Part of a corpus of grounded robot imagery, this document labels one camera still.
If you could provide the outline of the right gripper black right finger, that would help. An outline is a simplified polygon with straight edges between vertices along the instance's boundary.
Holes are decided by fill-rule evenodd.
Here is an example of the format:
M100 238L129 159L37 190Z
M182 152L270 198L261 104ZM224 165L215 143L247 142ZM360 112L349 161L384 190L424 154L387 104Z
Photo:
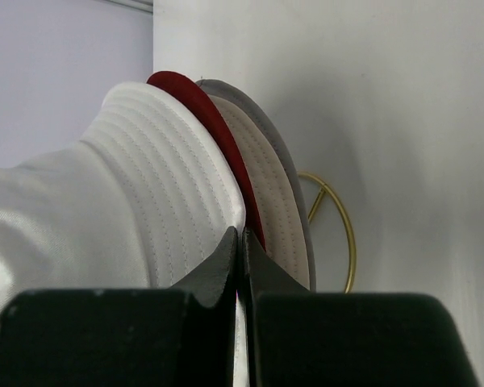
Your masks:
M457 327L416 293L314 293L242 235L252 386L475 386Z

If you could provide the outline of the white bucket hat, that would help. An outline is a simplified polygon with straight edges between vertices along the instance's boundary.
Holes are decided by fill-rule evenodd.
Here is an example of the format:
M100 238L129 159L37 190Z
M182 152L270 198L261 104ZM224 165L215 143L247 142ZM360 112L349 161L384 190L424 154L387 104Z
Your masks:
M0 169L0 312L25 290L170 287L245 219L200 121L162 89L117 85L77 142Z

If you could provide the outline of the dark red bucket hat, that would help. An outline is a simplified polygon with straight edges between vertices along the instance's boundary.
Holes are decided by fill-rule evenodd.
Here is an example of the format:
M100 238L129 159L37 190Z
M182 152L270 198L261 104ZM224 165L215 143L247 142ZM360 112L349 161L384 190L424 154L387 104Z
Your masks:
M246 206L246 224L253 230L261 246L265 248L261 216L248 170L235 138L215 104L195 82L180 73L156 72L148 78L147 83L177 99L209 131L240 187Z

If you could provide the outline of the grey bucket hat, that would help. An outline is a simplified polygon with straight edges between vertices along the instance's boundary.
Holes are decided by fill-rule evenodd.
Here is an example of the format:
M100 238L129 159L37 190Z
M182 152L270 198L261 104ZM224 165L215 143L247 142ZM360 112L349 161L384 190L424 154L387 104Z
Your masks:
M228 84L227 82L215 80L215 79L203 79L197 82L197 85L207 93L208 97L212 95L219 96L227 99L230 102L235 103L238 107L256 121L260 126L265 136L275 149L280 161L282 162L290 183L292 185L295 200L298 204L300 217L302 220L302 226L307 237L307 252L310 261L311 281L312 289L316 288L316 276L315 276L315 259L314 249L311 241L310 226L307 220L307 209L303 198L303 192L299 183L298 171L294 165L290 152L283 141L279 131L274 126L267 114L243 91L237 89L235 86Z

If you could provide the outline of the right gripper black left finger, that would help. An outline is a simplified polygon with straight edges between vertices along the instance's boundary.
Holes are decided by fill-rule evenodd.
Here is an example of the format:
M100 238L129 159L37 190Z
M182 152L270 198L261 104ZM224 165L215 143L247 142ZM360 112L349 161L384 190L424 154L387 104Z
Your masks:
M229 386L238 235L168 289L32 290L0 314L0 386Z

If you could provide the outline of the gold wire hat stand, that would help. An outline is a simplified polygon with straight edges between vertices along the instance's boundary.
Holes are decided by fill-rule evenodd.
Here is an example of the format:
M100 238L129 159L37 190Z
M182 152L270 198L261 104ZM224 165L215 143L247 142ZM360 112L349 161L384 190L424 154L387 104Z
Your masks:
M349 293L357 271L357 243L349 212L340 195L322 177L306 171L298 175L307 190L317 287Z

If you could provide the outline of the beige bucket hat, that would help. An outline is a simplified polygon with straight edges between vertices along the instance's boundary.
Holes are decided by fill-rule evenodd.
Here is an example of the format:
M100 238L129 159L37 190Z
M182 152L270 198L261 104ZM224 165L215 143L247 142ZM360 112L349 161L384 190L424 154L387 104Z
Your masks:
M261 218L267 255L306 289L310 261L298 204L285 168L260 126L235 103L212 102L225 119L242 155Z

